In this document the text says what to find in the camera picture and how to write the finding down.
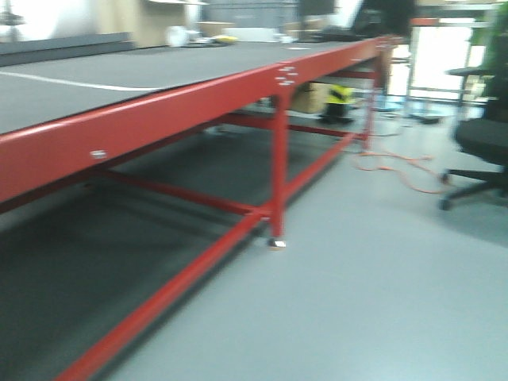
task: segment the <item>white container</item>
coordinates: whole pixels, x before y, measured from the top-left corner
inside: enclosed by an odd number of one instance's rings
[[[276,42],[278,32],[271,28],[224,28],[224,34],[245,42]]]

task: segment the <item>table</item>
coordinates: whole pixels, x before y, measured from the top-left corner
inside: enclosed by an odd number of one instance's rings
[[[355,43],[164,47],[0,70],[4,90],[0,102],[1,212],[90,176],[104,176],[243,216],[56,379],[92,376],[261,221],[271,226],[271,245],[282,248],[287,200],[347,145],[362,140],[367,146],[372,123],[371,99],[367,123],[359,133],[290,125],[286,109],[295,86],[323,75],[372,79],[375,86],[379,57],[390,48],[387,37]],[[373,71],[344,71],[369,60],[375,63]],[[270,117],[236,112],[266,97],[275,102]],[[247,205],[111,170],[220,123],[272,131],[271,198],[263,205]],[[341,139],[287,181],[289,129]]]

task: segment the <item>black office chair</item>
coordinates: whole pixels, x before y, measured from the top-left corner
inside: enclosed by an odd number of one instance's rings
[[[490,99],[479,119],[462,121],[456,128],[455,140],[463,152],[501,166],[498,172],[468,171],[451,169],[442,175],[444,183],[450,175],[482,180],[469,187],[459,189],[440,200],[439,207],[449,210],[452,200],[491,189],[508,194],[508,34],[495,38],[498,60],[493,70]]]

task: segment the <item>table top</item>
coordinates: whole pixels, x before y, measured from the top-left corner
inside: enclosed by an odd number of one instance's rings
[[[0,134],[346,44],[159,47],[4,67]]]

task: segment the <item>red metal frame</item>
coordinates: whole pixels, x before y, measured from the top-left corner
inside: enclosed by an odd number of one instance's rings
[[[370,99],[369,118],[362,133],[288,125],[286,109],[294,87],[323,75],[337,73],[359,62],[376,58],[379,62],[381,52],[386,48],[389,48],[389,45],[384,37],[345,44],[326,52],[151,94],[121,105],[107,106],[0,136],[0,213],[19,206],[24,201],[33,200],[37,192],[53,191],[60,185],[61,179],[78,173],[78,179],[88,175],[106,176],[243,215],[241,221],[227,234],[63,371],[56,378],[57,381],[89,379],[210,270],[236,243],[246,237],[260,221],[269,220],[273,237],[279,238],[283,235],[283,211],[287,199],[322,171],[348,144],[354,140],[363,140],[367,144],[372,123],[373,96]],[[379,65],[375,65],[375,72],[355,74],[349,71],[346,75],[376,79],[379,68]],[[286,81],[281,81],[281,76],[285,77]],[[217,94],[221,95],[223,102],[210,102]],[[275,99],[275,114],[270,118],[230,114],[267,96]],[[245,205],[108,170],[116,164],[219,122],[270,129],[273,132],[272,195],[264,205]],[[342,139],[306,170],[288,181],[289,129],[338,136]],[[94,159],[90,153],[96,150],[103,150],[107,157]],[[30,157],[26,157],[23,152],[30,152]],[[69,181],[71,180],[64,180],[63,185]]]

